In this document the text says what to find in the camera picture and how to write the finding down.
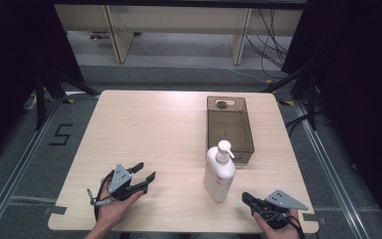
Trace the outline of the white pump bottle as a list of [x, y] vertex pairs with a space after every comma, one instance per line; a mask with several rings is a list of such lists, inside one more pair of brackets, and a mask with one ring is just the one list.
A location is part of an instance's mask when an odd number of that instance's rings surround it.
[[233, 162], [235, 155], [231, 148], [232, 145], [227, 140], [221, 140], [206, 154], [203, 183], [210, 197], [217, 202], [226, 199], [236, 174], [236, 166]]

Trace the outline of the brown transparent plastic basket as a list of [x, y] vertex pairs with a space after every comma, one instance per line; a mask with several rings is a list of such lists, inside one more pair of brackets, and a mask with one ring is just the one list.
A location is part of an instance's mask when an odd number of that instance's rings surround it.
[[227, 140], [236, 165], [247, 164], [255, 152], [247, 102], [240, 97], [207, 98], [207, 148]]

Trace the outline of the metal floor rail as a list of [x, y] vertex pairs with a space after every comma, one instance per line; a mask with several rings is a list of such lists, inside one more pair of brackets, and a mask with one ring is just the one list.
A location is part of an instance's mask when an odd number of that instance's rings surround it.
[[348, 223], [355, 239], [371, 239], [366, 230], [365, 224], [352, 202], [347, 190], [345, 189], [337, 171], [335, 170], [330, 157], [320, 140], [318, 133], [312, 128], [311, 123], [306, 119], [303, 123], [303, 128], [307, 137], [315, 151], [316, 157], [321, 164], [324, 174], [329, 181], [330, 187], [336, 197], [339, 207]]
[[18, 188], [21, 179], [23, 178], [30, 162], [32, 161], [33, 155], [36, 153], [39, 144], [41, 143], [45, 133], [49, 128], [49, 124], [53, 119], [56, 110], [62, 103], [62, 100], [53, 100], [49, 105], [49, 109], [45, 111], [45, 119], [42, 124], [36, 129], [28, 144], [23, 150], [23, 153], [17, 160], [17, 163], [11, 169], [10, 174], [5, 179], [5, 184], [0, 189], [0, 219], [2, 218], [14, 192]]

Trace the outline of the beige wooden shelf unit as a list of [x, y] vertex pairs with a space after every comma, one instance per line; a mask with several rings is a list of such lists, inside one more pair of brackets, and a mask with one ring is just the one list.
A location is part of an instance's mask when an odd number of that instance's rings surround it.
[[126, 60], [135, 33], [220, 34], [229, 37], [233, 64], [241, 64], [248, 35], [291, 37], [302, 12], [266, 8], [138, 7], [57, 4], [67, 31], [107, 32], [114, 57]]

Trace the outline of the grey tape strip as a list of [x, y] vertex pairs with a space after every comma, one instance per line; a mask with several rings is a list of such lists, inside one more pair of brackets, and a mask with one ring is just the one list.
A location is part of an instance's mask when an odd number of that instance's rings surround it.
[[325, 218], [319, 217], [316, 214], [303, 213], [302, 217], [304, 221], [317, 222], [319, 226], [325, 226], [327, 224]]
[[44, 213], [46, 215], [51, 215], [51, 214], [59, 214], [59, 215], [64, 215], [67, 211], [66, 207], [62, 206], [49, 206], [46, 207], [44, 210]]

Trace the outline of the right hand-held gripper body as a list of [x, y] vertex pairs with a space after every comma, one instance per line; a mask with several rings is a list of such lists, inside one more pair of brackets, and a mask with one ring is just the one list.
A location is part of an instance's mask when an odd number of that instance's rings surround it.
[[282, 229], [288, 225], [290, 210], [307, 210], [308, 207], [292, 196], [277, 189], [265, 199], [257, 199], [259, 214], [273, 229]]

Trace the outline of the person's right hand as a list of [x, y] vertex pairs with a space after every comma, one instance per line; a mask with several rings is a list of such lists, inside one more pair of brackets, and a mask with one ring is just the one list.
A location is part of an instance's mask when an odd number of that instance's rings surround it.
[[272, 228], [257, 212], [253, 214], [258, 225], [264, 231], [268, 239], [300, 239], [296, 226], [298, 224], [298, 213], [296, 209], [291, 209], [290, 223], [282, 229]]

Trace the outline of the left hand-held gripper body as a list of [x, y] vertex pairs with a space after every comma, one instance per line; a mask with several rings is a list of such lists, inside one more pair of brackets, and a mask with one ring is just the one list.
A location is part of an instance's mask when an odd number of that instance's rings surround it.
[[124, 201], [133, 195], [135, 192], [142, 191], [146, 193], [148, 187], [144, 190], [133, 189], [131, 185], [132, 174], [127, 171], [121, 164], [115, 167], [115, 170], [111, 176], [108, 192], [109, 194], [119, 201]]

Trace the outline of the dark curtain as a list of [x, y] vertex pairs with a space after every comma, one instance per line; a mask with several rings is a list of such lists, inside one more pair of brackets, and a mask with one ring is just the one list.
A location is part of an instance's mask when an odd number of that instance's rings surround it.
[[0, 0], [0, 142], [41, 81], [54, 96], [84, 78], [52, 0]]
[[302, 66], [342, 4], [316, 83], [328, 116], [382, 210], [382, 0], [306, 0], [283, 71]]

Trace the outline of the black metal stand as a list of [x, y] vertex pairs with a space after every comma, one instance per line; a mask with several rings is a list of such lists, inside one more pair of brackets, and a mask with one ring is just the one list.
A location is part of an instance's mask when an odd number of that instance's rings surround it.
[[294, 81], [293, 88], [291, 90], [290, 96], [294, 100], [300, 100], [303, 96], [307, 96], [307, 113], [305, 118], [308, 120], [309, 125], [313, 130], [316, 130], [315, 126], [315, 78], [312, 70], [307, 66], [302, 66], [295, 72], [291, 73], [284, 79], [268, 86], [263, 90], [263, 93], [272, 93], [275, 90], [289, 84]]
[[66, 82], [69, 85], [85, 92], [90, 96], [99, 96], [100, 92], [87, 86], [84, 82], [69, 77], [68, 75], [51, 69], [49, 67], [42, 68], [36, 74], [35, 93], [37, 106], [37, 125], [36, 129], [40, 129], [46, 119], [47, 111], [45, 107], [45, 91], [48, 91], [54, 100], [62, 100], [67, 96], [61, 82]]

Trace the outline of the person's left hand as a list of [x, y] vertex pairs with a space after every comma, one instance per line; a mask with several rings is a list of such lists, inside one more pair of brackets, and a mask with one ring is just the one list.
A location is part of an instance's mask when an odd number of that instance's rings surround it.
[[95, 230], [99, 233], [107, 233], [117, 225], [128, 207], [131, 206], [143, 195], [142, 191], [135, 192], [124, 201], [114, 200], [113, 202], [98, 208], [98, 219]]

